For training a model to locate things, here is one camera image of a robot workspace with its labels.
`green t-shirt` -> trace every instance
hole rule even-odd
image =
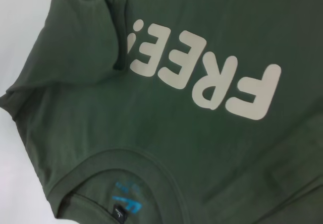
[[[323,223],[322,5],[52,0],[0,106],[55,217]]]

